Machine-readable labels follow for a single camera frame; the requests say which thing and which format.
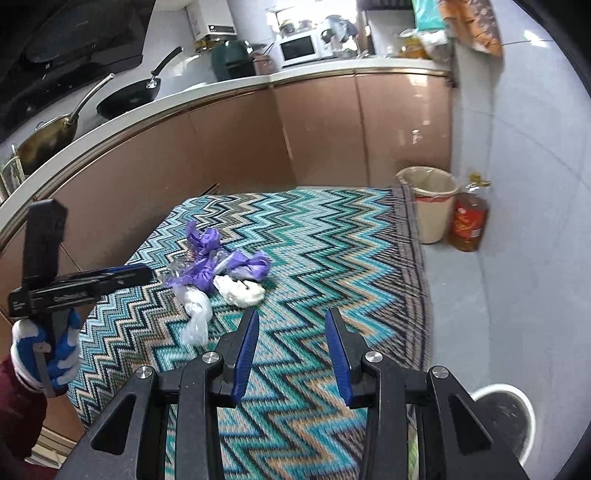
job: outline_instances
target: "purple plastic bag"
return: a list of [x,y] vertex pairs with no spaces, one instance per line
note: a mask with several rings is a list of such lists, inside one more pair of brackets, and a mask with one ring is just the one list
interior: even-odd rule
[[211,252],[220,248],[222,234],[215,228],[207,227],[202,235],[197,230],[197,222],[192,220],[185,225],[185,233],[197,259],[207,258]]
[[234,280],[261,281],[269,274],[270,269],[271,259],[260,250],[252,258],[236,250],[230,254],[226,265],[228,275]]
[[216,256],[211,254],[208,258],[196,260],[192,267],[178,278],[170,278],[166,282],[167,287],[193,285],[202,292],[207,293],[213,285],[213,268],[216,266]]

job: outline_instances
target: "teal bag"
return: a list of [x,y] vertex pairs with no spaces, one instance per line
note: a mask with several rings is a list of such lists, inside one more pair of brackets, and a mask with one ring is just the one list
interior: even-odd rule
[[446,23],[441,18],[437,0],[413,0],[417,31],[445,30]]

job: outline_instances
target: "plastic bottle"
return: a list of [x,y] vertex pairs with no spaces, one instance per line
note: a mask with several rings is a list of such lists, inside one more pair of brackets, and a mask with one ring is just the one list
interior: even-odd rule
[[475,252],[480,246],[488,217],[486,199],[489,181],[479,173],[470,175],[470,183],[456,195],[452,227],[448,235],[451,245],[463,252]]

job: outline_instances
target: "blue gripper pad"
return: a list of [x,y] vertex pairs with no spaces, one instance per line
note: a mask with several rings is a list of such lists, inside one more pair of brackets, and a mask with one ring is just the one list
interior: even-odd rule
[[236,367],[234,368],[234,385],[232,387],[232,399],[238,404],[246,393],[248,386],[248,377],[251,374],[252,360],[255,356],[256,343],[259,334],[259,314],[254,310],[244,340],[240,346],[240,352],[236,359]]
[[351,366],[347,360],[345,347],[341,340],[339,330],[331,310],[324,316],[324,326],[326,343],[329,346],[330,361],[335,372],[336,385],[339,388],[339,395],[345,401],[345,405],[350,406],[353,400],[353,389],[351,386]]

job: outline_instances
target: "blue and white glove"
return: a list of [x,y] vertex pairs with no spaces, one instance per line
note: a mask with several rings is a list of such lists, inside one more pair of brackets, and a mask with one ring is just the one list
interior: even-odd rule
[[[78,334],[81,327],[80,316],[75,310],[68,314],[68,328],[63,333],[53,357],[47,362],[47,372],[55,390],[62,389],[76,377],[80,369],[80,350]],[[44,342],[45,331],[29,319],[19,320],[12,326],[12,346],[10,356],[17,378],[25,388],[42,392],[43,385],[33,352],[33,344]]]

